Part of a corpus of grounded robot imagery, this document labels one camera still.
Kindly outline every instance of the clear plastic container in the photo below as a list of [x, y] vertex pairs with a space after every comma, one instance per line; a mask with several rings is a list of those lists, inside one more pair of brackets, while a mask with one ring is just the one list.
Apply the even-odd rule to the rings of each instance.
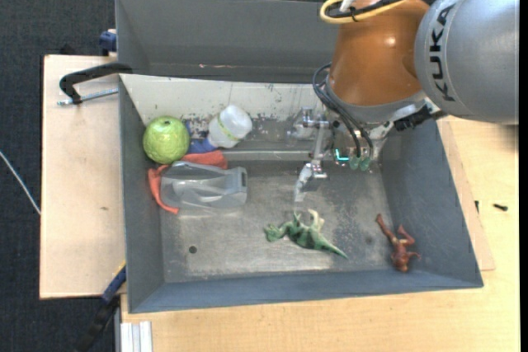
[[207, 140], [214, 147], [231, 148], [252, 130], [248, 113], [235, 105], [229, 105], [209, 123]]

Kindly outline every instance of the wooden table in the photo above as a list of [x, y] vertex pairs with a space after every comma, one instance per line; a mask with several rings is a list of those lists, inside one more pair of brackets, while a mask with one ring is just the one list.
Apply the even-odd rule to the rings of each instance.
[[[65, 98], [62, 75], [109, 60], [45, 58], [43, 299], [101, 294], [125, 256], [117, 98], [56, 105]], [[79, 91], [115, 83], [109, 77]], [[483, 288], [148, 314], [129, 314], [124, 294], [122, 321], [151, 321], [156, 352], [519, 350], [517, 129], [452, 117], [438, 124]]]

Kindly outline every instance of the green apple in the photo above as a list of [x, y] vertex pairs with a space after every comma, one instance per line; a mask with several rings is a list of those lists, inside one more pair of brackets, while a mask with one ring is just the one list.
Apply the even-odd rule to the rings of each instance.
[[171, 164], [185, 155], [190, 141], [187, 127], [181, 120], [159, 116], [145, 129], [143, 150], [156, 163]]

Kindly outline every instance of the white cable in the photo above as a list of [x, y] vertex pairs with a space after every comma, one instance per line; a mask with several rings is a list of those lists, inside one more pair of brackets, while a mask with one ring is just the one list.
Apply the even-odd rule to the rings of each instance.
[[7, 157], [4, 156], [4, 154], [2, 153], [2, 150], [0, 150], [0, 157], [2, 157], [3, 161], [7, 164], [7, 167], [9, 168], [11, 173], [16, 177], [16, 180], [18, 181], [18, 183], [20, 184], [20, 186], [22, 187], [24, 192], [26, 192], [27, 198], [29, 198], [29, 200], [31, 202], [31, 205], [33, 205], [33, 208], [36, 210], [36, 212], [38, 214], [41, 214], [39, 206], [37, 205], [37, 203], [35, 202], [35, 200], [31, 196], [31, 192], [27, 189], [26, 184], [24, 183], [22, 178], [18, 175], [18, 173], [15, 170], [15, 168], [12, 166], [12, 164], [9, 162], [9, 160], [7, 160]]

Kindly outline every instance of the bin floor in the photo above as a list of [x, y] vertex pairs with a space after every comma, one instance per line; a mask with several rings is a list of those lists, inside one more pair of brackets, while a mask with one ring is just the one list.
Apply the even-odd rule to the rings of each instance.
[[[268, 275], [275, 272], [375, 270], [390, 267], [387, 238], [375, 222], [382, 213], [392, 224], [380, 169], [352, 171], [329, 163], [328, 179], [294, 202], [299, 162], [240, 162], [247, 169], [247, 203], [236, 209], [160, 209], [164, 275], [167, 283]], [[298, 246], [287, 236], [266, 239], [264, 228], [280, 226], [308, 209], [325, 221], [322, 234], [348, 255]]]

